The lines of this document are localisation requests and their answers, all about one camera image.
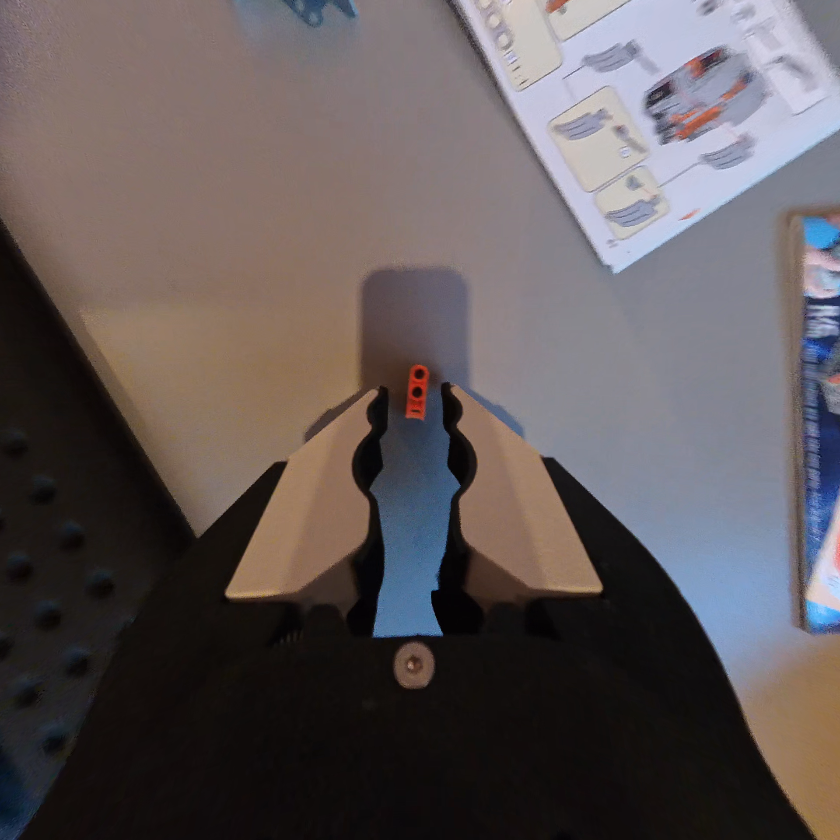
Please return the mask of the black perforated panel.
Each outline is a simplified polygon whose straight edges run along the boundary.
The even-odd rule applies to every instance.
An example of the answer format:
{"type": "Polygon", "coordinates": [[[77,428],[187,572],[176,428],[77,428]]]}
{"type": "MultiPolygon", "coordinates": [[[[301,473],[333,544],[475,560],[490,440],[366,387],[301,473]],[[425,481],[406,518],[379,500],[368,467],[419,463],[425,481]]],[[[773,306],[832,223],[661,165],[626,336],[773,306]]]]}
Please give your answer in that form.
{"type": "Polygon", "coordinates": [[[38,810],[145,597],[192,541],[2,224],[2,838],[38,810]]]}

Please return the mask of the open instruction booklet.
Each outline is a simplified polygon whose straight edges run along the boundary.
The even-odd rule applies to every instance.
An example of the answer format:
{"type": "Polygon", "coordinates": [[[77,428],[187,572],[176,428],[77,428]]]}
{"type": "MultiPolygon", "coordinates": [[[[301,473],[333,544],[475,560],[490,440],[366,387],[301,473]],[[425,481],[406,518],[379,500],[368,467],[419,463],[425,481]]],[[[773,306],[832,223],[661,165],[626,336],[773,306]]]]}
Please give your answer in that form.
{"type": "Polygon", "coordinates": [[[615,273],[838,131],[838,72],[795,2],[451,6],[615,273]]]}

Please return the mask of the grey curved panel piece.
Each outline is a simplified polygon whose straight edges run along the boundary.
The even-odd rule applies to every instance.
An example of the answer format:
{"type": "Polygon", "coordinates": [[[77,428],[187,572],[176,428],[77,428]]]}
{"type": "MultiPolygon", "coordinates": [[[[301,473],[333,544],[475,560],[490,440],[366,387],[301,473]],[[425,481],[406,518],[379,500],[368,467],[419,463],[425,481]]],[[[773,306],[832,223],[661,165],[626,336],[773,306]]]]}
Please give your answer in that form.
{"type": "Polygon", "coordinates": [[[350,20],[355,20],[359,16],[359,10],[354,1],[236,1],[234,3],[249,12],[273,12],[283,7],[312,28],[322,25],[329,7],[337,9],[342,16],[350,20]]]}

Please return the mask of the blue robot kit box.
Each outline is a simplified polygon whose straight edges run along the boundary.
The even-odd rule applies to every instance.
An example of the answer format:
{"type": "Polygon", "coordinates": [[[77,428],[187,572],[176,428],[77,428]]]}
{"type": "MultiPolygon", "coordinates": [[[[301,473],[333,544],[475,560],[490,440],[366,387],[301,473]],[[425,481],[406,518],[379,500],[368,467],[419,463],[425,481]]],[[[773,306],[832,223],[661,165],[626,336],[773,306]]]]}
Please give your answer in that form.
{"type": "Polygon", "coordinates": [[[791,525],[797,622],[839,634],[839,208],[786,219],[791,525]]]}

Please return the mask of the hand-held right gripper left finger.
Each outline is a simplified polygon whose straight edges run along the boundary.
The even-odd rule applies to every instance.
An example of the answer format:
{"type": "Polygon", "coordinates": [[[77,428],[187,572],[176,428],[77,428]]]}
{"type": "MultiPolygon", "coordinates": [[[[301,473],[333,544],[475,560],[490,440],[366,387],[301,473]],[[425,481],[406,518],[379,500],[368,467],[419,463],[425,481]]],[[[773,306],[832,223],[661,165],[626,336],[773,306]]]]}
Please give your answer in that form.
{"type": "Polygon", "coordinates": [[[352,634],[373,634],[385,552],[371,489],[386,429],[380,386],[288,459],[227,584],[230,602],[283,603],[301,613],[331,606],[352,634]]]}

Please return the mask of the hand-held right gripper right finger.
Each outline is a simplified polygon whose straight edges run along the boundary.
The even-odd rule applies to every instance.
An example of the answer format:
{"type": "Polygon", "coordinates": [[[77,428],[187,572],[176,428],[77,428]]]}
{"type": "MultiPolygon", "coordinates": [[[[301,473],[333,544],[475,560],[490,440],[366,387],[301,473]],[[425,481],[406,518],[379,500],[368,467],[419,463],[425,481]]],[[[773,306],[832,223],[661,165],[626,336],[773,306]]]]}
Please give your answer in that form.
{"type": "Polygon", "coordinates": [[[447,466],[458,488],[431,593],[444,635],[478,634],[498,607],[603,594],[539,453],[459,385],[441,386],[447,466]]]}

